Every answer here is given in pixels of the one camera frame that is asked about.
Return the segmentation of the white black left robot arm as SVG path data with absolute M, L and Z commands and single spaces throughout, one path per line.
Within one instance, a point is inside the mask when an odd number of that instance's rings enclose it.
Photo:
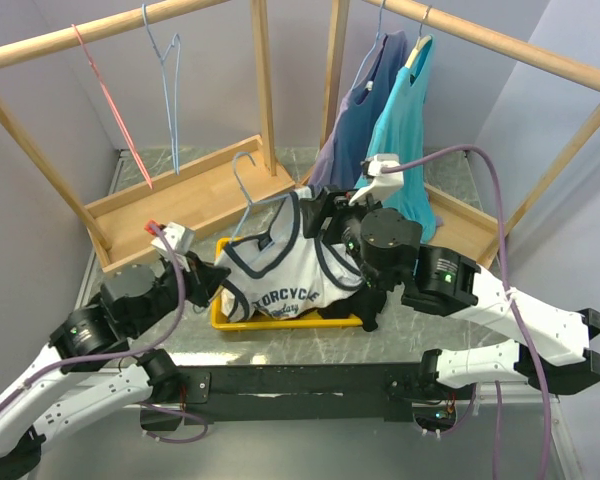
M 51 335 L 26 371 L 0 395 L 0 479 L 20 479 L 53 441 L 127 405 L 178 400 L 182 376 L 159 347 L 132 341 L 184 306 L 207 307 L 227 267 L 187 253 L 157 275 L 132 265 L 103 281 L 89 302 Z

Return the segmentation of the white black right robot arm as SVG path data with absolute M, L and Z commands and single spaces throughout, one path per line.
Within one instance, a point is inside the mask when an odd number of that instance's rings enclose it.
M 420 391 L 440 398 L 482 382 L 525 381 L 554 395 L 574 395 L 600 382 L 600 313 L 566 311 L 512 287 L 446 247 L 420 243 L 421 227 L 374 198 L 323 189 L 300 202 L 303 233 L 342 245 L 373 292 L 401 288 L 415 311 L 471 322 L 504 341 L 460 351 L 431 349 L 418 366 Z

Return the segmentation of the white navy-trimmed tank top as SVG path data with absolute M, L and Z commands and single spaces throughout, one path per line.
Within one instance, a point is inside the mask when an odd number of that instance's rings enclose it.
M 230 323 L 257 313 L 292 319 L 363 286 L 344 246 L 304 236 L 300 201 L 314 196 L 313 187 L 287 194 L 265 231 L 228 242 L 216 257 L 217 266 L 230 270 L 221 293 L 221 311 Z

